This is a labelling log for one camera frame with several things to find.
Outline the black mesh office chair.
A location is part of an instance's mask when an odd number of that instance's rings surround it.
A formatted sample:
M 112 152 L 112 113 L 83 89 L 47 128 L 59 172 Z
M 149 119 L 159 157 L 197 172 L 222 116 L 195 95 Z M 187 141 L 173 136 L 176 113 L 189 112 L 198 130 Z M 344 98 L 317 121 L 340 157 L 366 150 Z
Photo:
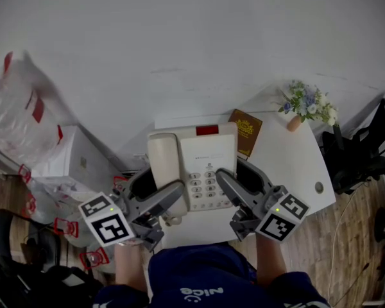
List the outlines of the black mesh office chair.
M 339 127 L 323 132 L 321 153 L 336 194 L 352 194 L 355 186 L 368 178 L 385 175 L 385 99 L 381 99 L 369 126 L 359 129 L 351 139 Z

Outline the brown hardcover book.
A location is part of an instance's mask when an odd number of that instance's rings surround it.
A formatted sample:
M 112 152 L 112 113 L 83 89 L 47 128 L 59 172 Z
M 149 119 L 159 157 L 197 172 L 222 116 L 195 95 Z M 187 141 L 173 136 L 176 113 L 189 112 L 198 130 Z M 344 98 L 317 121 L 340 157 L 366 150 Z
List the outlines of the brown hardcover book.
M 238 155 L 248 160 L 259 136 L 262 121 L 238 109 L 233 110 L 228 121 L 237 125 Z

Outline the pile of clear plastic bags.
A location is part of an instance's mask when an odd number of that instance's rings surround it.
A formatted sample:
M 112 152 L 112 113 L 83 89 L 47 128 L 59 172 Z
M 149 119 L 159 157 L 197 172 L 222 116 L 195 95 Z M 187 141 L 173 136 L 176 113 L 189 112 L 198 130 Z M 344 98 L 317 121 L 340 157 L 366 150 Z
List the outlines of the pile of clear plastic bags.
M 21 58 L 7 53 L 0 75 L 0 148 L 33 168 L 61 144 L 62 127 L 75 123 L 55 83 L 28 52 Z

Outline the person's right forearm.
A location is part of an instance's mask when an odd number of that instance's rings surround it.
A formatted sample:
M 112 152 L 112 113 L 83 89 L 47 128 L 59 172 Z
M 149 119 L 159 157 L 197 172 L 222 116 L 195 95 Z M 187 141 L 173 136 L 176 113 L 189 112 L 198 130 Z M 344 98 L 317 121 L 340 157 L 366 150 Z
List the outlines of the person's right forearm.
M 256 234 L 257 283 L 269 286 L 277 277 L 287 272 L 286 264 L 278 242 Z

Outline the beige corded telephone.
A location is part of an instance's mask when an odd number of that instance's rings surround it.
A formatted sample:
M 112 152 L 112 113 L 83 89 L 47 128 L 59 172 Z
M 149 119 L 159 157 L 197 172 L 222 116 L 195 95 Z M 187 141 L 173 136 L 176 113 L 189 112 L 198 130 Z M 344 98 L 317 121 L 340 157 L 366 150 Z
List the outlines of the beige corded telephone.
M 231 207 L 216 171 L 237 168 L 235 123 L 156 130 L 148 135 L 148 158 L 158 188 L 180 180 L 183 194 L 163 214 L 167 226 L 179 225 L 189 212 Z

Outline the pink vase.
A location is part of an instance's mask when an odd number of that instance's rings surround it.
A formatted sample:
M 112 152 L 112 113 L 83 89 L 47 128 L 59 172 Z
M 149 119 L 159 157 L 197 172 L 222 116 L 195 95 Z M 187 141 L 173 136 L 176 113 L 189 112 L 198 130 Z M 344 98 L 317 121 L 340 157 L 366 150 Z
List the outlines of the pink vase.
M 289 132 L 295 132 L 301 126 L 304 121 L 304 117 L 300 115 L 295 115 L 290 122 L 287 124 L 287 130 Z

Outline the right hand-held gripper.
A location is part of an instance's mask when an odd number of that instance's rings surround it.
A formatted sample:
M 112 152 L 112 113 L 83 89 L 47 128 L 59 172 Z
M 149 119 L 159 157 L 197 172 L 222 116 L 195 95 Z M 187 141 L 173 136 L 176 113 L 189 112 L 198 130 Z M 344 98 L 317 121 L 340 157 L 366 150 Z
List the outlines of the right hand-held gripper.
M 237 159 L 235 175 L 219 169 L 216 180 L 228 199 L 238 207 L 230 226 L 241 241 L 254 233 L 283 243 L 310 210 L 306 202 L 292 195 L 283 185 L 271 187 L 269 178 L 259 168 L 241 158 Z

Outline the person's left forearm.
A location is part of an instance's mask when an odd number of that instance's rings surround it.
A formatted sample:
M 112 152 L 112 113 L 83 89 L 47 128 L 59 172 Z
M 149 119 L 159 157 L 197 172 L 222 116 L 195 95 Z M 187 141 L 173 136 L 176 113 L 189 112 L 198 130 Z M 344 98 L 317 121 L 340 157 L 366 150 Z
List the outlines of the person's left forearm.
M 142 262 L 142 248 L 125 244 L 114 246 L 115 283 L 148 292 Z

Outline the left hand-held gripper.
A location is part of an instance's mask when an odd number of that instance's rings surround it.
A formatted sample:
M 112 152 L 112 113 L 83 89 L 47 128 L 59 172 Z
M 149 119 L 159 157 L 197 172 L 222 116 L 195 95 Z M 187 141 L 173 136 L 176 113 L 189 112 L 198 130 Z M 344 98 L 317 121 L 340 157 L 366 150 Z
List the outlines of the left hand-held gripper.
M 130 194 L 113 202 L 110 194 L 99 192 L 78 209 L 88 228 L 102 247 L 113 244 L 143 244 L 152 251 L 164 236 L 158 220 L 184 193 L 181 180 L 155 191 L 150 167 L 130 179 Z

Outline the white blue flower bouquet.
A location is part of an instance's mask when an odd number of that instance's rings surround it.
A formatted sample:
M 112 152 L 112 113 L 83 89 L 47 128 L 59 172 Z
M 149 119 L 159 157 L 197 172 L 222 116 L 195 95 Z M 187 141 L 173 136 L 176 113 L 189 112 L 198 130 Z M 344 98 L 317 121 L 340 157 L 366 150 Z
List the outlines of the white blue flower bouquet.
M 299 80 L 292 80 L 285 90 L 280 90 L 282 103 L 278 112 L 290 112 L 305 120 L 320 121 L 329 126 L 338 125 L 338 110 L 329 101 L 327 94 L 317 86 L 310 86 Z

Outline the person's navy shirt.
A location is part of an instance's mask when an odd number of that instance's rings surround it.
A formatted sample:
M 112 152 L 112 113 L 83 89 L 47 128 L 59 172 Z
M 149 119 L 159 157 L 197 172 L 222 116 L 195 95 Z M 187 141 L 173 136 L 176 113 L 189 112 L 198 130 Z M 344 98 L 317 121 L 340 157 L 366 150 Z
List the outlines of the person's navy shirt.
M 227 244 L 162 250 L 150 259 L 148 276 L 151 295 L 107 286 L 92 308 L 331 308 L 304 272 L 258 285 L 255 269 Z

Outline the white desk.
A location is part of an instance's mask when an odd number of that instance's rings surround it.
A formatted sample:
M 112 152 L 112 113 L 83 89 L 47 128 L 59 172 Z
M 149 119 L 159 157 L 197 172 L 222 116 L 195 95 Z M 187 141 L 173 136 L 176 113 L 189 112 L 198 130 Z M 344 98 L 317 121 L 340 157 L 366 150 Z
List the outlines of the white desk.
M 310 206 L 314 214 L 335 200 L 330 177 L 320 149 L 308 122 L 295 132 L 287 130 L 292 114 L 278 112 L 284 84 L 264 87 L 258 95 L 238 109 L 262 121 L 260 134 L 252 151 L 250 163 L 261 169 L 274 185 L 284 185 L 295 197 Z M 314 185 L 324 185 L 318 194 Z M 190 212 L 178 226 L 164 226 L 163 248 L 231 241 L 236 238 L 229 222 L 236 209 Z

